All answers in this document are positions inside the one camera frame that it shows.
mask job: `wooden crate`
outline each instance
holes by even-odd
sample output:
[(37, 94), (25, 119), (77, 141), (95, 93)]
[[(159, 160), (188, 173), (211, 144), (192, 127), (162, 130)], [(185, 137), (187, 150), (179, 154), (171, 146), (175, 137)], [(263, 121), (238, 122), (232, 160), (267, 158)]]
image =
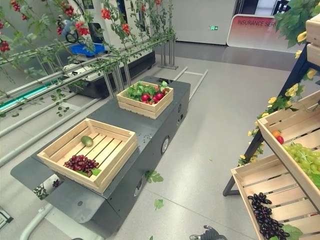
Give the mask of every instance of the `wooden crate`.
[(306, 46), (307, 60), (310, 63), (320, 66), (320, 46), (310, 43)]
[(289, 145), (294, 140), (295, 143), (300, 143), (304, 147), (318, 151), (320, 148), (320, 106), (314, 108), (318, 105), (319, 100), (320, 91), (317, 91), (292, 106), (298, 111), (282, 109), (258, 120), (264, 140), (279, 156), (318, 210), (320, 210), (320, 190), (274, 138), (272, 132), (280, 130), (285, 144)]
[[(93, 145), (85, 146), (82, 136), (91, 137)], [(37, 156), (52, 170), (103, 193), (137, 147), (135, 132), (86, 118)], [(65, 167), (73, 155), (95, 160), (101, 172), (87, 177)]]
[(320, 14), (305, 23), (306, 41), (320, 46)]
[(267, 199), (272, 202), (264, 205), (272, 209), (273, 219), (297, 227), (303, 232), (299, 240), (320, 239), (320, 215), (275, 155), (234, 168), (231, 172), (259, 240), (265, 238), (259, 232), (259, 223), (248, 196), (260, 192), (266, 194)]
[[(144, 85), (158, 86), (146, 81), (141, 81)], [(157, 103), (149, 105), (140, 101), (128, 98), (127, 89), (118, 93), (116, 98), (118, 100), (119, 107), (131, 111), (133, 113), (143, 115), (151, 119), (157, 119), (157, 117), (166, 109), (166, 107), (174, 100), (174, 89), (167, 87), (170, 91)]]

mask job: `green grapes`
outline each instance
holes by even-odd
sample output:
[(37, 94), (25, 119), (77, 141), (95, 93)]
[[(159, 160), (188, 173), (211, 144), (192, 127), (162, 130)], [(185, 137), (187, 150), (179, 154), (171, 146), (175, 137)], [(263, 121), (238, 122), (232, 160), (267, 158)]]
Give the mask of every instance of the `green grapes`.
[(312, 151), (294, 142), (283, 147), (312, 181), (313, 175), (320, 175), (320, 151)]

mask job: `gray floor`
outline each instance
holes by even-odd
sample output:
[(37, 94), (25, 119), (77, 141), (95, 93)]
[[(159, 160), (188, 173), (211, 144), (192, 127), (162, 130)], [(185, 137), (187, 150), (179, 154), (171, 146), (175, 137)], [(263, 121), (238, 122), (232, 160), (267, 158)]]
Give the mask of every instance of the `gray floor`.
[[(244, 153), (248, 141), (252, 139), (247, 137), (248, 130), (254, 128), (253, 122), (266, 108), (268, 99), (279, 93), (289, 72), (250, 66), (250, 62), (226, 63), (221, 60), (225, 59), (222, 56), (219, 59), (177, 57), (177, 70), (153, 67), (141, 76), (173, 79), (185, 66), (188, 66), (188, 71), (196, 73), (204, 73), (208, 69), (208, 75), (189, 104), (184, 122), (157, 166), (156, 170), (164, 181), (148, 184), (141, 191), (120, 230), (108, 240), (148, 240), (151, 236), (154, 240), (187, 240), (191, 234), (203, 233), (203, 225), (211, 225), (229, 240), (257, 239), (240, 196), (223, 197), (222, 191), (230, 178), (230, 169), (237, 165), (239, 155)], [(259, 62), (269, 60), (271, 63), (273, 59), (268, 57)], [(185, 74), (179, 79), (192, 83), (191, 88), (198, 80), (199, 76), (190, 78)], [(306, 85), (305, 95), (319, 89), (312, 82)], [(81, 106), (89, 100), (76, 96), (69, 103)], [(19, 239), (38, 209), (46, 204), (10, 176), (12, 167), (106, 101), (108, 99), (99, 101), (0, 168), (0, 206), (14, 217), (14, 221), (0, 231), (1, 240)], [(34, 109), (26, 108), (24, 111), (21, 118)], [(12, 151), (56, 120), (55, 112), (46, 113), (1, 138), (1, 155)], [(1, 121), (2, 129), (16, 120), (7, 117)], [(154, 208), (155, 199), (163, 199), (164, 203), (164, 207), (157, 211)], [(41, 222), (30, 239), (69, 240), (82, 237), (84, 240), (94, 240), (93, 233), (88, 233), (79, 224), (69, 224), (69, 221), (68, 217), (55, 212)]]

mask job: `black stand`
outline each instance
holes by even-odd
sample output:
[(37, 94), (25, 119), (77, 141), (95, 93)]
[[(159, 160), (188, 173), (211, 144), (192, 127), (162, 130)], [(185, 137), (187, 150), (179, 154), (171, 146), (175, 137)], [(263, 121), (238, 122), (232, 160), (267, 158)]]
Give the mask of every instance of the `black stand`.
[[(320, 67), (318, 65), (315, 65), (311, 62), (308, 62), (308, 60), (307, 60), (307, 44), (308, 44), (308, 42), (305, 44), (305, 46), (302, 50), (302, 53), (300, 54), (300, 57), (296, 61), (295, 65), (294, 65), (289, 77), (285, 81), (278, 97), (285, 96), (287, 89), (291, 88), (296, 83), (300, 83), (301, 79), (307, 73), (309, 68), (315, 69), (317, 71), (320, 70)], [(254, 136), (253, 141), (251, 142), (251, 144), (249, 145), (249, 147), (247, 148), (247, 150), (244, 153), (245, 158), (250, 159), (254, 155), (254, 153), (256, 152), (256, 150), (258, 149), (258, 147), (260, 146), (260, 144), (263, 141), (264, 141), (264, 138), (262, 137), (261, 132), (258, 131), (256, 133), (256, 135)], [(231, 176), (229, 182), (226, 184), (226, 186), (223, 190), (223, 196), (226, 197), (229, 195), (239, 195), (240, 193), (238, 190), (231, 190), (234, 185), (235, 185), (235, 180), (234, 180), (233, 176)]]

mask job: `blue container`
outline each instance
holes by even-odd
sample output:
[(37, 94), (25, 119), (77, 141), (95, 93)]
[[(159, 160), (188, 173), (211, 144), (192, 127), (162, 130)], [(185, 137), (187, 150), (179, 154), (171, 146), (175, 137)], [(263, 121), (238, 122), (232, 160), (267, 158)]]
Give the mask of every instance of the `blue container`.
[(76, 45), (70, 46), (70, 50), (73, 54), (84, 54), (90, 57), (99, 53), (103, 53), (105, 51), (105, 47), (97, 43), (94, 44), (94, 47), (95, 47), (94, 52), (87, 51), (85, 47), (86, 46), (84, 44), (76, 44)]

